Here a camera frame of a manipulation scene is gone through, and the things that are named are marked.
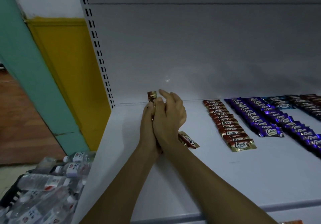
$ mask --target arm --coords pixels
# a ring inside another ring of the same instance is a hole
[[[177,169],[200,205],[207,221],[218,224],[275,224],[268,214],[215,174],[178,141],[178,109],[183,102],[174,93],[160,92],[167,104],[165,109],[161,98],[155,101],[155,136],[164,155]]]
[[[153,133],[151,114],[153,103],[144,109],[140,141],[126,164],[80,222],[129,223],[136,200],[144,182],[159,155]]]

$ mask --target person's right hand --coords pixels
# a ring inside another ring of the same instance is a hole
[[[153,122],[154,134],[162,146],[178,140],[178,130],[186,121],[186,111],[183,101],[173,92],[159,90],[166,99],[166,104],[161,97],[155,100],[155,117]]]

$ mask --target forearm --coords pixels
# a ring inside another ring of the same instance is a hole
[[[179,141],[161,144],[209,223],[276,223],[262,209],[225,182]]]
[[[138,146],[81,223],[129,223],[155,161],[156,156]]]

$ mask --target tiled floor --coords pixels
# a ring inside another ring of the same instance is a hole
[[[19,165],[19,166],[3,166],[0,167],[0,199],[7,190],[14,184],[17,178],[30,169],[34,169],[36,165]]]
[[[0,71],[0,165],[38,163],[65,153],[26,93],[6,71]]]

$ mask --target bottle label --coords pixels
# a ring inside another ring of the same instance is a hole
[[[81,162],[85,152],[77,152],[73,157],[73,162]]]
[[[52,176],[50,179],[48,179],[45,185],[45,191],[55,189],[58,186],[61,178],[61,176]]]
[[[59,218],[53,210],[50,211],[49,217],[42,222],[43,224],[56,224],[56,223],[61,223],[63,219]]]
[[[23,214],[19,219],[19,224],[34,224],[36,221],[38,221],[40,218],[42,218],[42,215],[38,211],[37,207],[34,206],[30,210],[28,210],[25,214]]]
[[[66,170],[66,177],[78,177],[77,171],[79,166],[79,163],[70,163],[69,167]]]

